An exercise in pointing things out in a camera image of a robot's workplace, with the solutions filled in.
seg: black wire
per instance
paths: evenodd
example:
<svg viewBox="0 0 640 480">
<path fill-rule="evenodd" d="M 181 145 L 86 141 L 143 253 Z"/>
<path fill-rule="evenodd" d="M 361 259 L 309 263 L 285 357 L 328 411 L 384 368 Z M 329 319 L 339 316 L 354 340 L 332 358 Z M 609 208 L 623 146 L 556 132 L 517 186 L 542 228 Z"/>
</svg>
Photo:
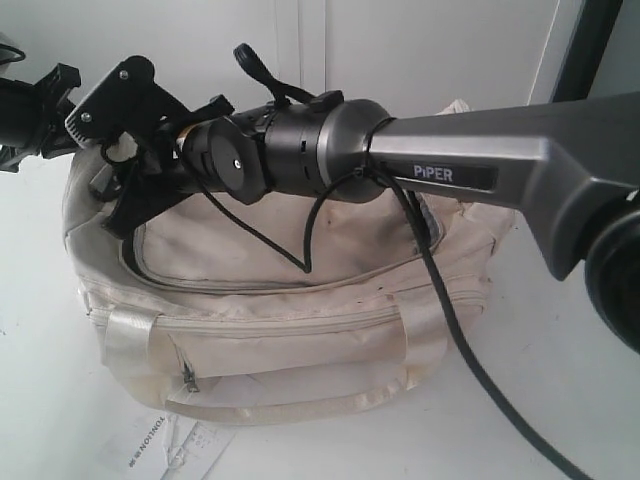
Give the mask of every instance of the black wire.
<svg viewBox="0 0 640 480">
<path fill-rule="evenodd" d="M 327 198 L 329 198 L 329 196 L 335 191 L 336 188 L 356 178 L 357 175 L 355 172 L 349 173 L 344 177 L 339 178 L 338 180 L 333 182 L 331 185 L 329 185 L 329 187 L 327 187 L 327 189 L 322 193 L 322 195 L 320 195 L 314 202 L 313 206 L 311 207 L 311 211 L 307 216 L 307 222 L 304 227 L 304 237 L 303 237 L 303 246 L 302 246 L 303 261 L 300 261 L 292 253 L 287 251 L 284 247 L 281 247 L 276 242 L 271 240 L 269 237 L 260 233 L 258 230 L 246 224 L 245 222 L 240 220 L 238 217 L 236 217 L 233 213 L 231 213 L 229 210 L 227 210 L 227 208 L 216 197 L 214 197 L 211 194 L 211 192 L 209 192 L 209 190 L 207 189 L 207 186 L 200 179 L 198 171 L 189 161 L 187 161 L 187 159 L 182 154 L 182 151 L 180 150 L 178 145 L 175 142 L 172 142 L 172 145 L 173 145 L 173 151 L 175 152 L 176 157 L 178 157 L 178 161 L 181 163 L 182 167 L 186 170 L 189 176 L 193 179 L 196 186 L 198 187 L 198 190 L 200 190 L 200 193 L 202 193 L 207 198 L 207 200 L 209 200 L 209 202 L 211 202 L 213 206 L 220 211 L 220 213 L 222 213 L 225 217 L 227 217 L 229 220 L 235 223 L 238 227 L 250 233 L 251 235 L 256 237 L 258 240 L 260 240 L 267 246 L 271 247 L 274 251 L 276 251 L 277 253 L 282 255 L 284 258 L 289 260 L 291 263 L 293 263 L 296 267 L 298 267 L 304 273 L 311 273 L 311 269 L 313 268 L 312 262 L 311 262 L 311 239 L 313 236 L 313 226 L 315 225 L 316 218 L 318 217 L 318 213 L 320 212 L 320 208 L 322 207 L 322 204 L 327 200 Z"/>
<path fill-rule="evenodd" d="M 591 480 L 591 477 L 589 477 L 586 473 L 584 473 L 576 465 L 574 465 L 569 459 L 567 459 L 558 450 L 556 450 L 555 447 L 547 442 L 538 432 L 536 432 L 531 427 L 531 425 L 527 423 L 527 421 L 522 417 L 522 415 L 520 415 L 520 413 L 513 407 L 513 405 L 511 405 L 509 400 L 504 396 L 498 386 L 493 382 L 491 377 L 482 367 L 464 336 L 462 328 L 460 327 L 460 322 L 458 321 L 458 317 L 456 315 L 456 311 L 453 308 L 453 304 L 451 303 L 451 298 L 449 297 L 449 294 L 447 292 L 447 287 L 445 286 L 444 280 L 440 275 L 438 267 L 433 259 L 433 255 L 431 255 L 431 251 L 429 250 L 430 242 L 428 237 L 426 236 L 428 235 L 428 228 L 426 228 L 424 218 L 419 213 L 420 210 L 418 209 L 416 211 L 415 207 L 411 206 L 411 204 L 405 197 L 404 191 L 402 190 L 400 185 L 398 185 L 398 183 L 390 175 L 378 169 L 372 169 L 372 173 L 374 176 L 382 180 L 389 188 L 391 188 L 396 197 L 398 197 L 398 201 L 400 202 L 400 205 L 405 212 L 407 221 L 411 225 L 413 233 L 416 236 L 416 240 L 422 253 L 422 260 L 424 261 L 429 275 L 431 276 L 431 280 L 436 290 L 436 294 L 438 295 L 438 299 L 440 300 L 440 304 L 447 321 L 447 326 L 449 327 L 449 331 L 451 332 L 451 336 L 453 337 L 458 350 L 460 350 L 462 358 L 467 363 L 469 369 L 476 377 L 482 388 L 485 389 L 496 406 L 513 424 L 516 430 L 518 430 L 518 432 L 520 432 L 520 434 L 536 450 L 538 450 L 538 452 L 540 452 L 552 464 L 558 467 L 558 469 L 560 469 L 567 477 L 572 480 Z"/>
<path fill-rule="evenodd" d="M 7 50 L 16 55 L 15 57 L 12 57 L 12 58 L 0 60 L 0 67 L 3 65 L 7 65 L 8 63 L 21 62 L 22 60 L 27 58 L 27 54 L 24 53 L 22 50 L 20 50 L 19 48 L 13 47 L 11 45 L 7 45 L 6 43 L 0 43 L 0 50 Z"/>
<path fill-rule="evenodd" d="M 489 374 L 486 372 L 484 367 L 478 361 L 478 358 L 473 353 L 473 350 L 469 346 L 466 337 L 464 336 L 464 332 L 460 327 L 460 322 L 458 320 L 458 316 L 451 302 L 451 298 L 449 297 L 449 293 L 447 292 L 447 287 L 442 279 L 442 275 L 440 275 L 440 271 L 438 270 L 438 266 L 433 259 L 433 255 L 430 251 L 430 233 L 429 228 L 422 215 L 422 211 L 420 208 L 420 203 L 415 196 L 414 192 L 406 192 L 400 187 L 398 182 L 395 181 L 393 177 L 387 174 L 384 170 L 378 169 L 376 167 L 367 167 L 366 170 L 360 169 L 359 171 L 353 171 L 350 174 L 347 174 L 331 185 L 327 187 L 325 192 L 316 199 L 311 211 L 309 212 L 309 216 L 307 217 L 307 222 L 304 229 L 304 240 L 303 240 L 303 255 L 304 262 L 298 260 L 295 256 L 285 250 L 283 247 L 275 243 L 273 240 L 269 239 L 253 227 L 247 225 L 238 217 L 233 215 L 229 210 L 227 210 L 220 201 L 218 201 L 211 193 L 207 190 L 206 185 L 200 179 L 197 170 L 190 162 L 188 162 L 184 156 L 178 145 L 173 142 L 173 149 L 175 151 L 178 160 L 182 164 L 183 168 L 187 171 L 187 173 L 193 178 L 198 189 L 202 192 L 202 194 L 218 209 L 220 212 L 229 218 L 233 223 L 238 225 L 243 230 L 247 231 L 251 235 L 255 236 L 257 239 L 271 247 L 273 250 L 278 252 L 280 255 L 284 256 L 291 263 L 300 268 L 303 272 L 309 273 L 312 269 L 311 263 L 311 237 L 313 234 L 313 226 L 315 224 L 316 218 L 318 216 L 318 212 L 322 207 L 322 204 L 326 201 L 326 199 L 335 191 L 336 188 L 343 185 L 344 183 L 354 180 L 355 178 L 362 177 L 363 173 L 367 177 L 371 177 L 376 181 L 382 181 L 384 185 L 391 188 L 395 196 L 398 198 L 402 210 L 407 217 L 407 221 L 413 230 L 413 234 L 416 237 L 416 241 L 418 243 L 418 247 L 420 249 L 420 253 L 422 255 L 422 260 L 424 262 L 427 271 L 431 277 L 433 287 L 438 296 L 438 300 L 440 301 L 440 305 L 442 307 L 442 311 L 444 312 L 445 320 L 447 322 L 447 326 L 449 331 L 451 332 L 451 337 L 453 338 L 462 358 L 466 362 L 467 366 L 471 370 L 471 373 L 476 377 L 482 388 L 487 392 L 489 397 L 496 404 L 498 409 L 502 412 L 502 414 L 511 422 L 511 424 L 516 428 L 516 430 L 535 448 L 540 454 L 542 454 L 547 460 L 549 460 L 553 465 L 555 465 L 560 471 L 562 471 L 568 478 L 572 480 L 591 480 L 586 473 L 584 473 L 580 468 L 574 465 L 568 458 L 562 455 L 556 448 L 547 442 L 538 432 L 536 432 L 531 425 L 520 415 L 520 413 L 511 405 L 507 397 L 500 391 L 498 386 L 491 379 Z"/>
</svg>

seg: bag handle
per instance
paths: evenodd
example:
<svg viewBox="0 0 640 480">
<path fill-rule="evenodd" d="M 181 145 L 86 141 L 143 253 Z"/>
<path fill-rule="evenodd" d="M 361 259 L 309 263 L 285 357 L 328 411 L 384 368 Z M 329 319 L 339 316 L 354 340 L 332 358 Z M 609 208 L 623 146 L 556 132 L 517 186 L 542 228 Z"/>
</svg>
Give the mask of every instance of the bag handle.
<svg viewBox="0 0 640 480">
<path fill-rule="evenodd" d="M 369 390 L 319 400 L 253 407 L 205 407 L 166 398 L 166 411 L 231 425 L 300 422 L 370 410 L 418 385 L 435 370 L 447 350 L 448 337 L 439 304 L 427 286 L 394 295 L 404 325 L 406 354 L 392 380 Z M 150 373 L 148 344 L 157 312 L 118 307 L 109 317 L 104 363 L 116 378 Z"/>
<path fill-rule="evenodd" d="M 327 416 L 358 413 L 378 407 L 399 393 L 410 390 L 431 374 L 447 350 L 446 325 L 428 287 L 395 294 L 406 339 L 406 355 L 398 373 L 389 382 L 351 395 L 281 405 L 253 407 L 204 407 L 165 400 L 168 412 L 202 421 L 231 425 L 268 425 L 316 420 Z"/>
</svg>

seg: canvas bag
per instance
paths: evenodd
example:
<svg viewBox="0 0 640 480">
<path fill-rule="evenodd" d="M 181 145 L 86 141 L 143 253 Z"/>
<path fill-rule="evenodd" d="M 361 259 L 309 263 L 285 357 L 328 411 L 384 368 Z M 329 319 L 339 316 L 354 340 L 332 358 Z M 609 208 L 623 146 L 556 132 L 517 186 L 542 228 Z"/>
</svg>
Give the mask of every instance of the canvas bag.
<svg viewBox="0 0 640 480">
<path fill-rule="evenodd" d="M 456 101 L 444 113 L 466 110 Z M 102 362 L 143 404 L 229 424 L 363 411 L 416 386 L 451 346 L 390 190 L 362 205 L 328 201 L 314 229 L 313 272 L 304 274 L 202 195 L 117 240 L 100 226 L 113 204 L 87 188 L 103 166 L 97 150 L 73 159 L 64 241 Z M 216 195 L 301 256 L 313 199 L 270 193 L 245 206 Z M 466 329 L 486 307 L 485 266 L 513 212 L 432 195 L 421 201 L 438 234 L 434 258 Z M 260 385 L 259 399 L 237 382 L 229 387 L 233 381 L 220 390 L 221 379 L 242 378 Z"/>
</svg>

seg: gray robot arm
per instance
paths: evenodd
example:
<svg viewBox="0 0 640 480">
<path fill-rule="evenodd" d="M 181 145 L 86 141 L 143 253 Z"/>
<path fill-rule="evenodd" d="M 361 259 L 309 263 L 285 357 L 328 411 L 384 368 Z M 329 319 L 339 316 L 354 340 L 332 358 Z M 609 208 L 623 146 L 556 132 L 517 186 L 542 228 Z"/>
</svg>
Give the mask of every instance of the gray robot arm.
<svg viewBox="0 0 640 480">
<path fill-rule="evenodd" d="M 234 53 L 273 102 L 233 113 L 218 96 L 190 112 L 155 84 L 151 62 L 131 57 L 69 115 L 80 145 L 104 153 L 126 131 L 140 146 L 129 161 L 105 158 L 93 184 L 98 199 L 117 200 L 104 224 L 112 234 L 127 238 L 199 191 L 251 204 L 271 191 L 320 197 L 332 187 L 330 198 L 366 202 L 387 185 L 336 182 L 375 167 L 407 190 L 521 211 L 555 278 L 586 260 L 596 310 L 640 352 L 640 93 L 394 119 L 370 100 L 277 81 L 247 45 Z"/>
<path fill-rule="evenodd" d="M 596 310 L 640 352 L 640 93 L 409 119 L 385 113 L 359 100 L 329 115 L 318 146 L 327 184 L 371 162 L 407 190 L 521 211 L 556 279 L 586 260 Z M 355 188 L 339 198 L 377 194 Z"/>
</svg>

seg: white table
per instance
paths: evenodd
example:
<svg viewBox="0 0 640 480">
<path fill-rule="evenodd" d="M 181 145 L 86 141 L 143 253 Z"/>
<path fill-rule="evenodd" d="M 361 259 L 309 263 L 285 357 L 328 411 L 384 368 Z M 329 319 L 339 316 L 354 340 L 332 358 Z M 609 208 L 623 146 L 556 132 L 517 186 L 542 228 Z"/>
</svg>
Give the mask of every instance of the white table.
<svg viewBox="0 0 640 480">
<path fill-rule="evenodd" d="M 60 233 L 69 158 L 0 175 L 0 478 L 83 479 L 144 412 L 99 363 Z M 640 358 L 598 319 L 580 272 L 546 272 L 520 222 L 491 265 L 470 335 L 521 413 L 598 479 L 637 478 Z M 449 354 L 425 385 L 368 413 L 242 429 L 216 479 L 560 479 Z"/>
</svg>

